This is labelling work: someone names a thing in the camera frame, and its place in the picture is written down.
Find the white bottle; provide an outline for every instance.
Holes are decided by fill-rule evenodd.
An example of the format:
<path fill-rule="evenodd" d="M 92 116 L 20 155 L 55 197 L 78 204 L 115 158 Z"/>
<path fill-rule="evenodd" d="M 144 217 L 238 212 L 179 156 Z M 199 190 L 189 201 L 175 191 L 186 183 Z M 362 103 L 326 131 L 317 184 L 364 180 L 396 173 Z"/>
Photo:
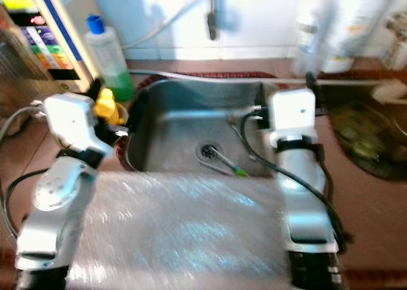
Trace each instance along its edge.
<path fill-rule="evenodd" d="M 327 46 L 329 53 L 322 65 L 325 73 L 348 71 L 356 53 L 367 42 L 389 0 L 337 0 Z"/>
<path fill-rule="evenodd" d="M 86 41 L 115 101 L 131 100 L 135 90 L 116 32 L 112 27 L 105 26 L 97 15 L 90 15 L 86 22 L 90 29 L 85 35 Z"/>
<path fill-rule="evenodd" d="M 299 78 L 311 72 L 319 74 L 326 56 L 324 39 L 332 15 L 330 0 L 303 0 L 297 15 L 296 58 L 291 66 L 293 74 Z"/>

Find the cable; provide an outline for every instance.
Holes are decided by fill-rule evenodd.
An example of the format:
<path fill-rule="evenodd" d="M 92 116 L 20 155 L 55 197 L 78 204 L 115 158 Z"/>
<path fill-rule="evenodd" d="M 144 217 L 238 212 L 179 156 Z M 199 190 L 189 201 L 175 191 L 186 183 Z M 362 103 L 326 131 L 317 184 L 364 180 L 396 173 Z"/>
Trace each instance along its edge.
<path fill-rule="evenodd" d="M 311 192 L 318 200 L 320 200 L 325 208 L 327 209 L 329 219 L 331 220 L 332 227 L 335 231 L 335 238 L 339 247 L 339 252 L 345 252 L 347 249 L 347 242 L 350 241 L 350 235 L 346 233 L 343 229 L 342 222 L 339 218 L 338 213 L 335 211 L 333 206 L 324 198 L 324 196 L 319 193 L 315 188 L 313 188 L 310 184 L 302 180 L 300 177 L 296 176 L 292 172 L 283 169 L 276 164 L 273 164 L 272 162 L 269 162 L 268 160 L 264 159 L 261 155 L 259 155 L 253 148 L 250 146 L 249 142 L 247 141 L 246 133 L 245 133 L 245 125 L 247 120 L 252 117 L 252 116 L 259 116 L 259 113 L 256 111 L 247 113 L 243 118 L 242 122 L 240 123 L 240 135 L 242 136 L 243 144 L 247 148 L 247 150 L 254 155 L 259 162 L 261 162 L 264 166 L 268 167 L 269 169 L 272 169 L 276 172 L 280 172 L 281 174 L 284 174 L 286 177 L 289 177 L 293 181 L 296 181 L 298 184 L 302 185 L 305 189 L 307 189 L 309 192 Z"/>
<path fill-rule="evenodd" d="M 8 207 L 8 203 L 10 201 L 10 198 L 15 190 L 15 188 L 17 187 L 17 185 L 24 181 L 25 179 L 28 179 L 29 177 L 32 176 L 36 176 L 38 174 L 43 174 L 44 172 L 46 172 L 48 170 L 48 168 L 45 169 L 40 169 L 40 170 L 36 170 L 33 172 L 29 172 L 28 174 L 24 174 L 21 177 L 18 177 L 17 179 L 15 179 L 7 188 L 6 190 L 6 194 L 4 196 L 3 202 L 2 202 L 2 210 L 5 216 L 5 220 L 6 220 L 6 225 L 10 231 L 10 233 L 12 234 L 12 236 L 14 238 L 17 238 L 18 235 L 18 230 L 17 227 L 15 226 L 12 218 L 11 218 L 11 214 L 10 214 L 10 209 Z"/>
<path fill-rule="evenodd" d="M 179 16 L 179 14 L 190 4 L 190 2 L 191 2 L 190 0 L 184 0 L 181 7 L 177 11 L 175 11 L 171 16 L 166 18 L 161 26 L 154 28 L 153 30 L 151 30 L 150 32 L 148 32 L 146 35 L 139 39 L 123 44 L 121 48 L 122 49 L 132 48 L 155 37 L 162 30 L 164 30 L 164 28 L 170 25 Z"/>
<path fill-rule="evenodd" d="M 326 189 L 328 191 L 327 200 L 329 201 L 330 204 L 332 204 L 333 203 L 333 192 L 334 192 L 333 179 L 332 179 L 331 174 L 328 171 L 328 168 L 326 168 L 325 163 L 324 163 L 325 162 L 324 146 L 322 144 L 315 144 L 314 153 L 315 153 L 315 156 L 319 163 L 319 166 L 321 166 L 321 169 L 326 178 Z"/>
<path fill-rule="evenodd" d="M 165 71 L 152 71 L 147 69 L 128 69 L 128 72 L 132 75 L 158 75 L 175 79 L 186 79 L 202 82 L 215 82 L 215 83 L 282 83 L 284 85 L 305 85 L 305 79 L 285 79 L 285 78 L 208 78 L 199 77 L 189 74 L 178 74 L 175 72 Z M 343 85 L 343 86 L 375 86 L 382 83 L 382 80 L 329 80 L 319 79 L 318 85 Z"/>
<path fill-rule="evenodd" d="M 8 130 L 10 129 L 11 125 L 13 124 L 13 122 L 15 121 L 15 119 L 17 117 L 19 117 L 21 114 L 23 113 L 28 113 L 31 111 L 37 111 L 38 107 L 23 107 L 22 109 L 19 109 L 18 111 L 14 112 L 13 115 L 11 115 L 7 121 L 4 123 L 4 125 L 1 127 L 0 130 L 0 147 L 3 143 L 3 140 L 8 132 Z"/>
<path fill-rule="evenodd" d="M 398 129 L 398 131 L 400 131 L 401 134 L 403 134 L 405 137 L 407 137 L 407 132 L 405 132 L 399 125 L 399 123 L 397 122 L 396 118 L 393 117 L 392 119 L 392 123 L 396 126 L 396 128 Z"/>
<path fill-rule="evenodd" d="M 321 166 L 322 171 L 324 172 L 325 178 L 326 178 L 326 190 L 328 191 L 328 197 L 327 200 L 329 201 L 330 204 L 333 202 L 333 179 L 331 174 L 329 173 L 328 169 L 325 166 L 325 163 L 323 161 L 319 162 L 319 166 Z"/>

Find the sink drain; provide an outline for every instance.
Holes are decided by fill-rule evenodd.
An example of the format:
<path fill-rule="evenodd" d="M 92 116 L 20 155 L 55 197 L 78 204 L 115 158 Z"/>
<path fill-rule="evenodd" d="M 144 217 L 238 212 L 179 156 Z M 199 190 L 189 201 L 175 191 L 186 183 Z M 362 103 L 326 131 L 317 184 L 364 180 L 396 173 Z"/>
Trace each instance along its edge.
<path fill-rule="evenodd" d="M 219 145 L 215 142 L 208 142 L 205 144 L 199 145 L 197 149 L 197 157 L 203 161 L 210 161 L 217 158 L 217 154 L 212 150 L 215 148 L 216 151 L 221 151 Z"/>

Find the stainless steel sink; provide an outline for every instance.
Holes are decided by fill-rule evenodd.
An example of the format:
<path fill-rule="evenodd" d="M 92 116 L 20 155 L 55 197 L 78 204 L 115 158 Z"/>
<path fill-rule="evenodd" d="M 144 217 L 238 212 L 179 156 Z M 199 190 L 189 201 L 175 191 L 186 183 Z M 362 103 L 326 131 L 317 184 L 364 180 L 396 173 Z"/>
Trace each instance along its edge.
<path fill-rule="evenodd" d="M 232 128 L 233 124 L 240 127 L 260 86 L 185 80 L 154 83 L 140 127 L 129 139 L 128 163 L 140 171 L 218 173 L 201 161 L 231 172 L 208 151 L 214 146 L 249 176 L 270 177 L 270 172 L 249 156 Z M 263 86 L 266 95 L 275 91 L 274 86 Z M 270 158 L 263 146 L 267 133 L 258 130 L 255 120 L 248 121 L 246 132 L 253 148 Z"/>

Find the white tile wall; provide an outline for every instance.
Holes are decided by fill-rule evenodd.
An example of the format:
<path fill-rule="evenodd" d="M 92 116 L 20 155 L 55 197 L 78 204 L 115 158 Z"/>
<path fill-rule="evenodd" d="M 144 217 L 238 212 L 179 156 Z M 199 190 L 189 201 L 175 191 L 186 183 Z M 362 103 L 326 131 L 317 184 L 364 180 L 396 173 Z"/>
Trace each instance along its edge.
<path fill-rule="evenodd" d="M 147 34 L 171 16 L 184 0 L 97 0 L 106 21 L 122 43 Z M 125 50 L 131 59 L 255 59 L 293 57 L 296 16 L 303 0 L 219 0 L 219 38 L 211 41 L 206 15 L 209 0 L 193 0 L 157 37 Z M 380 55 L 390 42 L 385 18 L 407 9 L 407 0 L 392 0 L 378 23 L 364 56 Z"/>

